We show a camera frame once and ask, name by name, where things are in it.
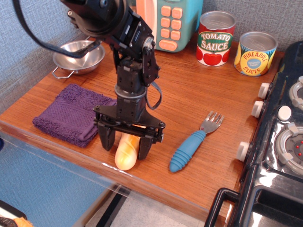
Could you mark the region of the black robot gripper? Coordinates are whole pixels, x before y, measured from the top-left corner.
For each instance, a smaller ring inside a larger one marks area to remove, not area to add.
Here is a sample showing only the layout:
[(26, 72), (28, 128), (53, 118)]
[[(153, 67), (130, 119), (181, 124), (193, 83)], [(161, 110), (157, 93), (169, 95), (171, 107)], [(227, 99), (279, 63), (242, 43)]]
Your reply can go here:
[(116, 105), (97, 105), (95, 123), (102, 147), (109, 151), (116, 131), (141, 137), (138, 159), (146, 159), (153, 143), (162, 142), (166, 124), (148, 113), (145, 93), (139, 96), (118, 95)]

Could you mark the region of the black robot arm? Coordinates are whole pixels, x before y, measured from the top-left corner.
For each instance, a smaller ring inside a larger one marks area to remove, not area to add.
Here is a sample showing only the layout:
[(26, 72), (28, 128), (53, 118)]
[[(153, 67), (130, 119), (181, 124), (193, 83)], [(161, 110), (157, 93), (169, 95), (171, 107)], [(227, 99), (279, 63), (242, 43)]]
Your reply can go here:
[(148, 113), (149, 86), (155, 86), (159, 66), (152, 30), (125, 0), (66, 0), (70, 17), (86, 35), (108, 44), (117, 72), (116, 105), (94, 107), (102, 146), (110, 150), (117, 131), (138, 136), (138, 159), (163, 139), (165, 123)]

